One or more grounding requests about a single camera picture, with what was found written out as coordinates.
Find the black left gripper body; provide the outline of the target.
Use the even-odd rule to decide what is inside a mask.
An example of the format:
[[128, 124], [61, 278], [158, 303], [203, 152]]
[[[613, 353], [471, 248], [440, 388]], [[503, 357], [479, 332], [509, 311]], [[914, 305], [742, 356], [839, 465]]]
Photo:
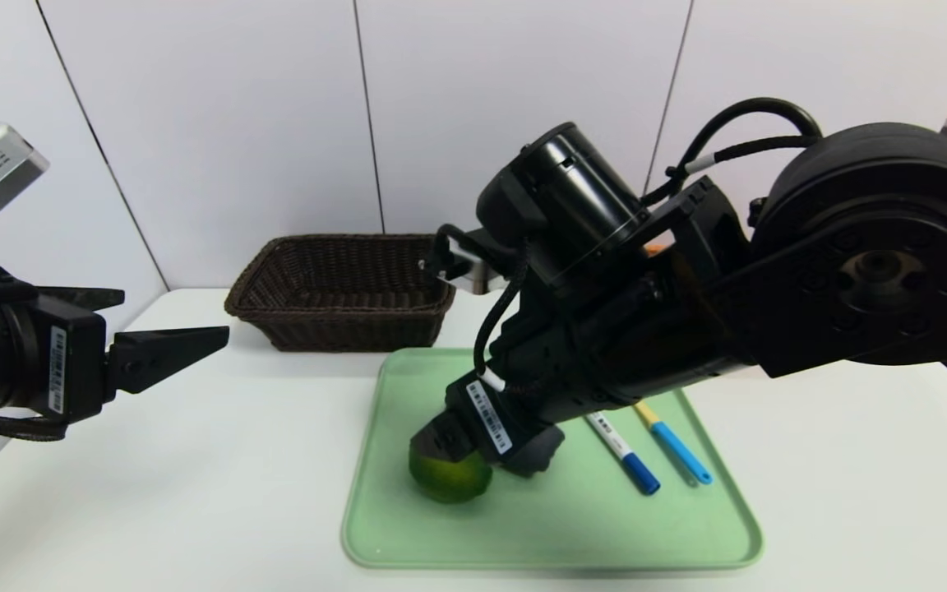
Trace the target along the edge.
[[104, 397], [104, 319], [39, 296], [0, 304], [0, 408], [75, 423]]

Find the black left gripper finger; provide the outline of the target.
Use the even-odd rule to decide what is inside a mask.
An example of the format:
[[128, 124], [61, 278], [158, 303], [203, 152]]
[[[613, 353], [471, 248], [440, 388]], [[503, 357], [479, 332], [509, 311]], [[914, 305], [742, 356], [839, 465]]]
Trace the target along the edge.
[[127, 294], [121, 289], [89, 288], [89, 286], [38, 286], [40, 296], [53, 298], [71, 306], [100, 311], [121, 306]]
[[117, 333], [106, 354], [103, 401], [158, 385], [224, 349], [229, 335], [228, 326]]

